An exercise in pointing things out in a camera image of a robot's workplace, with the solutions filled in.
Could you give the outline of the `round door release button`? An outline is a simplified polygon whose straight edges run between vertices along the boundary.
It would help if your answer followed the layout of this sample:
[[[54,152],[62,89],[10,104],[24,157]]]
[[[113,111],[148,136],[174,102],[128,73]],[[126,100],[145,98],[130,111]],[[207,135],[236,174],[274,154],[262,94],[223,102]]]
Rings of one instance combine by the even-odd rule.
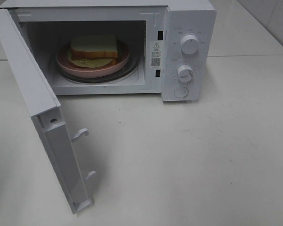
[[[185,98],[188,95],[188,93],[189,93],[189,90],[186,87],[177,87],[174,90],[174,95],[177,98]]]

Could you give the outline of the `white dial knob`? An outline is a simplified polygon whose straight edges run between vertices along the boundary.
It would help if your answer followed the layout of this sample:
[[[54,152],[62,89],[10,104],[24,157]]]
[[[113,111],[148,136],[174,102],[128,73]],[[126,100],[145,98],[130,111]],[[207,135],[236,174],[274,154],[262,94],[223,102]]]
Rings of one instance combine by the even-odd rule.
[[[199,38],[194,34],[187,34],[181,38],[181,50],[184,54],[192,55],[199,49]]]
[[[180,82],[190,82],[194,78],[193,69],[189,65],[182,65],[177,69],[177,78]]]

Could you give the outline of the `toast sandwich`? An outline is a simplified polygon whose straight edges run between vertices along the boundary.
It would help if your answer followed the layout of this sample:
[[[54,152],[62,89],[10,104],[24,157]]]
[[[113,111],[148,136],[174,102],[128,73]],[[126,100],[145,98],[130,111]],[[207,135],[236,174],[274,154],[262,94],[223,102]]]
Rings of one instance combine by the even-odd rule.
[[[67,51],[76,67],[100,68],[115,65],[119,56],[115,35],[85,35],[74,38]]]

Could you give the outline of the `pink plate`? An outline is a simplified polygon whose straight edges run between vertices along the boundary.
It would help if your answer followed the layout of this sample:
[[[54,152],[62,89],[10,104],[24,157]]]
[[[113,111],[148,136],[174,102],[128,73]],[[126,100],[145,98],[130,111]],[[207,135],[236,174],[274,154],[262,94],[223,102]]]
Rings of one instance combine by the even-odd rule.
[[[129,61],[130,49],[122,41],[117,42],[119,57],[108,61],[106,58],[75,60],[71,59],[69,44],[63,46],[56,55],[56,61],[62,71],[79,78],[99,78],[120,71]]]

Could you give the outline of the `white microwave oven body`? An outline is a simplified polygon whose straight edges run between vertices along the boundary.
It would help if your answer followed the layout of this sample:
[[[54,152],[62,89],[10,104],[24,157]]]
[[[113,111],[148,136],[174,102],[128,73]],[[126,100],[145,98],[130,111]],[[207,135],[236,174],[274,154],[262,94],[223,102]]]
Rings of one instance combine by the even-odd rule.
[[[216,10],[208,0],[7,0],[0,9],[18,16],[21,34],[55,95],[159,93],[164,101],[196,100]],[[74,37],[114,34],[140,57],[137,68],[114,82],[78,83],[63,77],[56,68],[59,48]],[[194,34],[196,53],[184,54],[181,38]],[[177,69],[189,65],[190,82],[180,82]],[[174,90],[186,87],[185,98]]]

